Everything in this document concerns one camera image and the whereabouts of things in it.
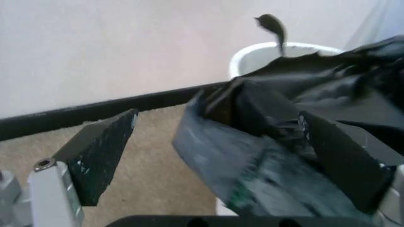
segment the black object in air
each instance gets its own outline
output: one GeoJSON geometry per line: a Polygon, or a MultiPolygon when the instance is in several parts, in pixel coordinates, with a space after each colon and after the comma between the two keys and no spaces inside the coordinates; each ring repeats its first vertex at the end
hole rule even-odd
{"type": "Polygon", "coordinates": [[[131,109],[86,125],[54,154],[57,161],[67,164],[82,206],[96,206],[111,183],[137,113],[131,109]]]}
{"type": "Polygon", "coordinates": [[[278,45],[279,52],[281,53],[282,56],[284,56],[285,50],[283,48],[283,44],[286,40],[286,32],[285,29],[283,28],[282,22],[271,14],[264,14],[261,15],[260,17],[256,17],[255,19],[258,21],[259,25],[263,27],[265,30],[268,30],[276,34],[279,44],[278,45]]]}
{"type": "Polygon", "coordinates": [[[404,36],[280,57],[200,92],[173,145],[240,215],[370,221],[404,163],[403,59],[404,36]]]}

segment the black fabric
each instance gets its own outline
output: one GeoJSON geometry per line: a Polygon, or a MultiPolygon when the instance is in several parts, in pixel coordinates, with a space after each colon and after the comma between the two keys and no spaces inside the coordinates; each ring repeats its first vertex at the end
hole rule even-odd
{"type": "MultiPolygon", "coordinates": [[[[259,21],[263,28],[275,33],[283,42],[283,29],[272,16],[260,17],[259,21]]],[[[238,160],[239,154],[249,157],[244,159],[246,162],[238,162],[242,165],[232,166],[235,174],[226,175],[226,181],[231,184],[220,182],[218,173],[223,167],[218,163],[214,165],[214,171],[200,174],[214,192],[220,191],[217,195],[222,200],[234,205],[234,210],[254,213],[257,208],[264,208],[267,214],[279,214],[273,205],[278,198],[283,207],[291,208],[293,204],[302,203],[301,210],[293,210],[300,214],[327,215],[318,212],[317,204],[317,207],[327,207],[330,215],[339,215],[335,211],[347,208],[347,204],[333,204],[323,200],[320,194],[312,202],[305,200],[304,195],[293,197],[297,195],[290,191],[293,185],[289,183],[293,181],[289,180],[290,177],[282,178],[292,176],[291,171],[298,171],[299,175],[301,171],[309,173],[315,170],[334,183],[356,208],[372,214],[391,183],[394,166],[404,163],[400,143],[404,131],[403,59],[404,36],[336,56],[314,53],[295,58],[279,57],[261,69],[234,78],[194,99],[185,110],[187,119],[179,125],[174,146],[198,173],[202,168],[206,169],[209,162],[202,164],[195,155],[203,155],[205,160],[214,160],[218,156],[228,164],[233,159],[238,160]],[[198,112],[190,117],[192,106],[198,106],[198,112]],[[198,125],[187,123],[195,119],[198,119],[198,125]],[[214,131],[212,122],[218,123],[221,131],[226,127],[232,129],[235,141],[245,138],[253,141],[255,137],[260,143],[250,148],[238,148],[232,154],[235,143],[226,139],[231,138],[230,135],[207,138],[192,133],[197,131],[194,126],[205,126],[205,131],[214,131]],[[266,141],[266,137],[273,139],[272,144],[259,140],[266,141]],[[275,152],[267,149],[276,146],[280,149],[275,152]],[[208,152],[211,148],[216,148],[214,155],[208,152]],[[275,153],[278,161],[271,163],[275,153]],[[288,163],[286,157],[295,160],[299,166],[291,169],[290,166],[294,165],[288,163]],[[282,181],[283,185],[279,185],[277,177],[287,180],[287,183],[282,181]],[[269,189],[278,194],[265,196],[261,193],[271,193],[269,189]],[[265,203],[264,198],[272,202],[265,203]]],[[[316,183],[312,183],[320,186],[319,192],[328,184],[327,180],[320,179],[318,177],[316,183]]]]}
{"type": "MultiPolygon", "coordinates": [[[[342,162],[330,166],[317,157],[317,150],[323,147],[316,144],[316,153],[308,152],[299,131],[297,112],[304,110],[347,124],[342,126],[342,134],[356,146],[341,136],[336,143],[342,146],[340,149],[348,150],[341,151],[341,160],[354,160],[352,166],[358,167],[351,169],[346,178],[326,173],[360,210],[373,210],[393,175],[391,170],[380,169],[378,162],[404,163],[398,142],[404,131],[404,64],[397,58],[403,53],[403,40],[398,36],[369,45],[368,49],[362,47],[331,57],[311,54],[278,58],[207,94],[204,116],[255,136],[270,136],[292,152],[302,154],[313,167],[333,168],[343,174],[347,172],[342,171],[342,162]],[[371,146],[361,148],[365,143],[371,146]],[[369,166],[373,167],[368,177],[359,177],[360,170],[369,166]]],[[[334,156],[335,150],[328,154],[334,156]]]]}

